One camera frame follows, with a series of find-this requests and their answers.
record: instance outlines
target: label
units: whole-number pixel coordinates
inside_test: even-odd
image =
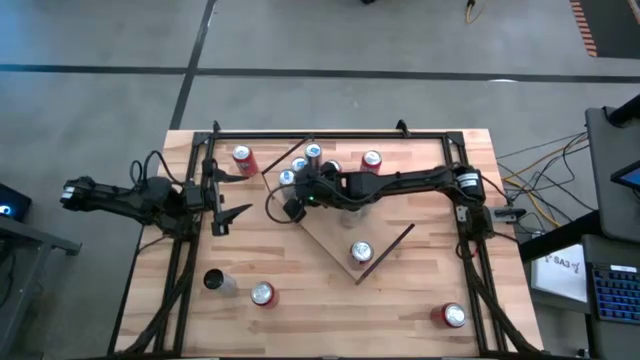
[[[465,180],[478,180],[478,174],[476,173],[463,174],[458,176],[456,179],[460,182],[463,182]]]
[[[634,274],[638,272],[638,270],[633,266],[622,266],[622,265],[611,265],[611,270],[632,272]]]
[[[460,181],[460,188],[466,188],[469,186],[478,186],[478,182],[475,180]]]

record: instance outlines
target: keyboard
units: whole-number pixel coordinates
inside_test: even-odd
[[[593,264],[591,278],[600,320],[640,324],[640,275],[632,269]]]

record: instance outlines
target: wooden tabletop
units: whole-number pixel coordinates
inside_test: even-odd
[[[489,131],[461,131],[469,163],[500,184]],[[165,140],[164,155],[178,179],[185,176],[192,136],[193,131],[169,131]],[[217,141],[214,157],[222,170],[238,174],[231,157],[235,145],[249,145],[264,168],[296,142]],[[362,154],[370,149],[382,155],[381,174],[444,164],[442,146],[436,140],[318,143],[323,147],[323,158],[337,160],[345,171],[357,170]],[[293,157],[301,154],[302,150],[294,152],[270,176],[289,167]],[[485,190],[487,206],[504,205],[504,199],[491,186],[485,185]],[[356,286],[353,278],[302,227],[276,224],[267,218],[267,191],[261,177],[220,184],[220,191],[225,196],[225,209],[246,203],[254,206],[236,218],[230,234],[224,237],[211,235],[212,214],[204,214],[184,339],[185,356],[478,354],[463,266],[454,253],[458,235],[452,204],[444,195],[431,192],[387,197],[373,206],[372,213],[384,219],[398,235],[411,223],[416,227]],[[513,233],[506,224],[495,227],[496,231]],[[157,228],[146,228],[141,246],[160,236]],[[487,247],[500,305],[527,340],[542,349],[516,244],[495,237],[487,241]],[[165,240],[138,256],[116,350],[129,346],[159,308],[170,252],[171,240]],[[204,287],[204,273],[212,268],[222,269],[237,281],[238,296],[224,297]],[[265,310],[252,304],[249,291],[259,281],[269,281],[279,290],[276,308]],[[465,326],[445,330],[434,327],[429,312],[446,302],[458,302],[466,309],[469,319]],[[484,304],[482,308],[490,348],[495,349],[490,315]],[[169,321],[167,347],[173,340],[176,309]]]

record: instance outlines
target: yellow cable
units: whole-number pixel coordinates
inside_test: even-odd
[[[582,138],[582,139],[578,140],[575,144],[571,144],[571,146],[570,146],[570,147],[567,147],[567,151],[568,151],[568,150],[570,150],[572,147],[576,146],[577,144],[579,144],[579,143],[583,142],[583,141],[587,141],[586,134],[585,134],[585,137],[584,137],[584,138]],[[552,155],[555,155],[555,154],[557,154],[557,153],[559,153],[559,152],[561,152],[561,151],[564,151],[564,150],[565,150],[565,147],[566,147],[566,145],[565,145],[565,146],[563,146],[563,147],[561,147],[560,149],[557,149],[557,150],[554,150],[554,151],[552,151],[552,152],[548,153],[547,155],[545,155],[545,156],[541,157],[540,159],[536,160],[533,164],[531,164],[531,165],[527,166],[526,168],[524,168],[524,169],[522,169],[522,170],[519,170],[519,171],[516,171],[515,173],[513,173],[513,174],[511,174],[511,175],[509,175],[509,176],[503,177],[503,178],[502,178],[502,180],[503,180],[503,181],[506,181],[506,180],[508,180],[508,179],[511,179],[512,177],[515,177],[515,176],[518,176],[518,175],[522,174],[523,172],[525,172],[525,171],[527,171],[527,170],[531,169],[532,167],[534,167],[534,166],[538,165],[539,163],[541,163],[541,162],[542,162],[542,160],[544,160],[544,159],[546,159],[546,158],[548,158],[548,157],[550,157],[550,156],[552,156]]]
[[[536,208],[536,210],[538,210],[538,212],[540,213],[540,215],[542,215],[547,221],[549,221],[551,224],[553,224],[553,226],[555,227],[560,227],[562,226],[562,224],[560,224],[559,222],[553,220],[553,218],[551,216],[549,216],[547,213],[545,213],[544,211],[542,211],[542,209],[540,208],[540,205],[538,205],[538,202],[536,201],[536,199],[531,195],[531,193],[529,191],[527,191],[527,189],[524,188],[524,186],[518,184],[515,181],[509,180],[509,179],[503,179],[505,182],[520,188],[524,191],[526,191],[527,196],[529,196],[529,199],[531,200],[531,203],[533,204],[533,206]]]

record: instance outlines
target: concrete floor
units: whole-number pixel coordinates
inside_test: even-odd
[[[205,0],[0,1],[0,63],[186,67]],[[219,0],[200,66],[634,75],[640,61],[591,58],[566,0],[489,3],[472,26],[464,1]],[[34,199],[28,222],[84,244],[55,254],[21,349],[52,359],[105,353],[140,232],[107,213],[58,203],[89,174],[129,186],[133,159],[161,148],[182,84],[174,75],[0,73],[0,181]],[[637,85],[480,81],[195,79],[183,129],[489,128],[498,155],[583,130],[587,107],[619,105]],[[504,159],[520,168],[558,144]],[[567,186],[597,206],[588,151]],[[548,173],[568,177],[556,165]],[[548,199],[586,212],[557,190]],[[518,206],[532,209],[521,199]],[[536,306],[545,348],[584,347],[579,314]]]

